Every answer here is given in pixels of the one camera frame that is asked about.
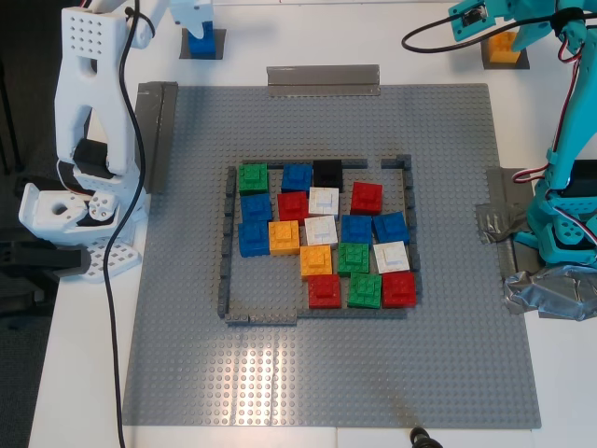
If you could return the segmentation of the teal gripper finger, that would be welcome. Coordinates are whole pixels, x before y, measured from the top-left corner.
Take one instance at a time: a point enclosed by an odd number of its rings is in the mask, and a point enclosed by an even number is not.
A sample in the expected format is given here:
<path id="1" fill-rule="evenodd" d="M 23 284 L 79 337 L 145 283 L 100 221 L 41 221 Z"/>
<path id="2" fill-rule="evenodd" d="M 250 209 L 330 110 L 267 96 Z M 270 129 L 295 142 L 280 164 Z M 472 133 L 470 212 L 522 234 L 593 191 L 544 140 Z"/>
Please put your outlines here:
<path id="1" fill-rule="evenodd" d="M 523 50 L 537 40 L 544 37 L 544 25 L 540 23 L 527 24 L 519 27 L 519 31 L 512 44 L 513 50 Z"/>

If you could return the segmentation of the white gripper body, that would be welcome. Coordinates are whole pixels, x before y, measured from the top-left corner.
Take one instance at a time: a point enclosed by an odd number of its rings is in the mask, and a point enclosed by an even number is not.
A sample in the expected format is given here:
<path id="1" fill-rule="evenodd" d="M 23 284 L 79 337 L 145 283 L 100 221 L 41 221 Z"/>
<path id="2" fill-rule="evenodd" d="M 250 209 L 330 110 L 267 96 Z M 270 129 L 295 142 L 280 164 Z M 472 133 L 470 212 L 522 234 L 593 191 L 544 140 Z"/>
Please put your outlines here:
<path id="1" fill-rule="evenodd" d="M 169 8 L 175 23 L 203 23 L 214 19 L 212 0 L 171 0 Z"/>

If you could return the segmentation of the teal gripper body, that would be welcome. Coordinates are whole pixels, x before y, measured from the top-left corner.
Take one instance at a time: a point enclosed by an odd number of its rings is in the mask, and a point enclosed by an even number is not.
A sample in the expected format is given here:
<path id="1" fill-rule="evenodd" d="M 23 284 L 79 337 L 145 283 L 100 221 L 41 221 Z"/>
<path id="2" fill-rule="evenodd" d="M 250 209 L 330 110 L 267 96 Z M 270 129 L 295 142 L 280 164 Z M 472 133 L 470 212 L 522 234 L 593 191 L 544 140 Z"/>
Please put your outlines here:
<path id="1" fill-rule="evenodd" d="M 485 2 L 487 23 L 497 18 L 505 21 L 524 21 L 553 14 L 553 2 L 549 0 L 487 0 Z"/>

